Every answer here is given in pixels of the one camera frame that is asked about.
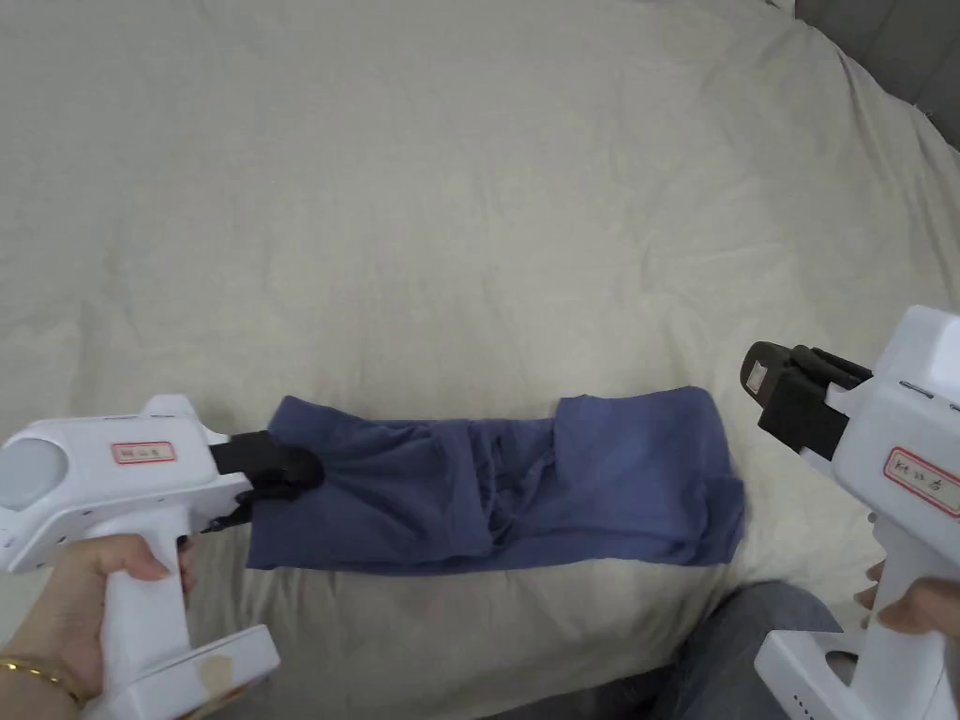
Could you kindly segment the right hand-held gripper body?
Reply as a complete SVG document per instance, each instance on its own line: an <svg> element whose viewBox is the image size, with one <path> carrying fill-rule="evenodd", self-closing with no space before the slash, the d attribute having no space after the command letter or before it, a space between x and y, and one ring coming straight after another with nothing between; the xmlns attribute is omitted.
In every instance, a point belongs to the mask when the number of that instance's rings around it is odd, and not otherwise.
<svg viewBox="0 0 960 720"><path fill-rule="evenodd" d="M875 610L920 578L959 579L959 319L910 307L856 388L828 390L833 457L798 454L874 514L885 553ZM771 631L759 678L791 719L954 719L958 646L938 633Z"/></svg>

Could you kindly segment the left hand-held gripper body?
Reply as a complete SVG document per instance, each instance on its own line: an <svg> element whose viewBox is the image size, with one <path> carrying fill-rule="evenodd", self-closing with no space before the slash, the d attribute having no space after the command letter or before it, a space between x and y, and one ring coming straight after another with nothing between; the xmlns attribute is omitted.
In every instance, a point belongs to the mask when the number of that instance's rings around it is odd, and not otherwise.
<svg viewBox="0 0 960 720"><path fill-rule="evenodd" d="M38 421L1 451L2 568L32 572L85 539L137 534L174 572L178 538L231 515L251 489L246 451L269 447L264 433L208 429L176 395L153 397L134 414ZM262 624L193 647L175 575L112 575L99 640L103 692L86 719L198 719L280 662Z"/></svg>

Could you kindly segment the person's left hand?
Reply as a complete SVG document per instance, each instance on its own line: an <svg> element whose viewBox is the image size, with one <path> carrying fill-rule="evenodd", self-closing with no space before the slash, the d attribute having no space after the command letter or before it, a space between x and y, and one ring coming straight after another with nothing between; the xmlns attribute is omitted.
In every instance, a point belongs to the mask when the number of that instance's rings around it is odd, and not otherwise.
<svg viewBox="0 0 960 720"><path fill-rule="evenodd" d="M105 593L109 577L120 572L147 582L171 574L136 534L85 539L59 559L2 649L2 718L77 719L101 693Z"/></svg>

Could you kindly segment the person's right hand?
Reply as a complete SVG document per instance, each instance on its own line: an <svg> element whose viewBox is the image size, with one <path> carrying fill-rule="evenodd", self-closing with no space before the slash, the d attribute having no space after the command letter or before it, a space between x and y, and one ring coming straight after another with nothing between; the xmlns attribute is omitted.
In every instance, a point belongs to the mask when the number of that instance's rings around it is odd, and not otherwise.
<svg viewBox="0 0 960 720"><path fill-rule="evenodd" d="M938 633L959 639L959 583L922 577L901 599L877 612L880 624L901 634L920 636Z"/></svg>

